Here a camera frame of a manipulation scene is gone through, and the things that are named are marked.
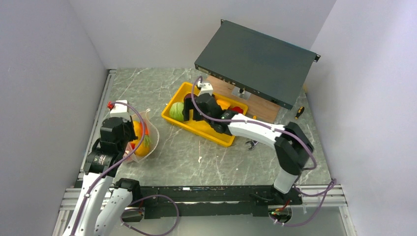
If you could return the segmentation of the clear zip top bag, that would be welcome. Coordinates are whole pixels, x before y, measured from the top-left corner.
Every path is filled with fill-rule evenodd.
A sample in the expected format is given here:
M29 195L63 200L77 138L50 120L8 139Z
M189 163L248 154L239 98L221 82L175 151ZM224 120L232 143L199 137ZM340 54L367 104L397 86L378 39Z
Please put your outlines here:
M136 148L139 141L142 138L142 134L144 132L145 137L139 147L136 149L134 154L132 154L129 158L125 160L126 163L130 162L140 162L141 160L147 158L150 156L150 154L156 149L158 143L159 143L159 131L156 128L155 125L153 125L150 121L150 118L152 116L150 115L151 109L146 109L145 111L140 112L140 115L144 121L144 126L142 125L140 119L137 115L133 115L133 127L135 131L135 135L137 136L137 139L131 141L128 143L128 146L126 147L124 156L127 156L133 149Z

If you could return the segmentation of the green cabbage toy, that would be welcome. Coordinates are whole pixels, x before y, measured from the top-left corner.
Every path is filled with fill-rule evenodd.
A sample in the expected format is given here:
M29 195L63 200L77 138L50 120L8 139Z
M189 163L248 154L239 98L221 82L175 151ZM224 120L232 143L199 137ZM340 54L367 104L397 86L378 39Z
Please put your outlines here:
M179 121L179 122L183 122L184 121L183 110L184 110L184 103L183 102L173 103L170 110L169 110L170 118L172 118L176 121Z

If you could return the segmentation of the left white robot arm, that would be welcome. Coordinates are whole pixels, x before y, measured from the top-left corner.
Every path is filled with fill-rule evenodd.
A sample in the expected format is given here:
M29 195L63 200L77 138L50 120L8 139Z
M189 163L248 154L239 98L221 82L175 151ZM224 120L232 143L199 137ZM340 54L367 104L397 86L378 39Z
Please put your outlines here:
M100 137L86 158L81 192L65 236L107 236L125 208L140 202L139 181L121 178L114 182L128 143L136 138L130 115L102 122Z

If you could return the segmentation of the orange mango toy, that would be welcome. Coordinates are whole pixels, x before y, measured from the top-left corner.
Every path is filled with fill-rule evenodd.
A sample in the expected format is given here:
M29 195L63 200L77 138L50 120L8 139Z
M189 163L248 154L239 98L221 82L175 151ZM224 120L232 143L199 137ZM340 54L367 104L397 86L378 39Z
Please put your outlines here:
M150 153L150 146L146 147L143 144L143 133L142 133L141 122L133 121L133 128L134 128L135 135L138 138L132 141L136 145L135 155L140 156L140 157L147 156Z

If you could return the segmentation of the orange carrot toy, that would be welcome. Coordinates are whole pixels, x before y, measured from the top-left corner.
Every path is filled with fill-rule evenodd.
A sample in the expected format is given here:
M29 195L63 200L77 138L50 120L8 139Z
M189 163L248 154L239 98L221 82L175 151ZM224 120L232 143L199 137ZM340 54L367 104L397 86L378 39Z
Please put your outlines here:
M142 122L141 127L142 127L142 133L143 133L143 144L146 147L149 147L151 145L151 140L150 140L150 137L149 137L149 130L148 130L147 123Z

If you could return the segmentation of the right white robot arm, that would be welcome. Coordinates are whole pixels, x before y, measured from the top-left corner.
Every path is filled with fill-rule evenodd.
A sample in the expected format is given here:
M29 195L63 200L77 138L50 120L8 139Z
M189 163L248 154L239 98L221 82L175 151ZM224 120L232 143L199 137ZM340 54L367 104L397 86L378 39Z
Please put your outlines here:
M185 121L205 121L216 133L241 136L258 141L276 152L280 171L271 188L271 198L277 204L290 199L293 184L299 179L314 147L294 122L277 125L257 121L230 109L222 109L214 96L187 94L184 98Z

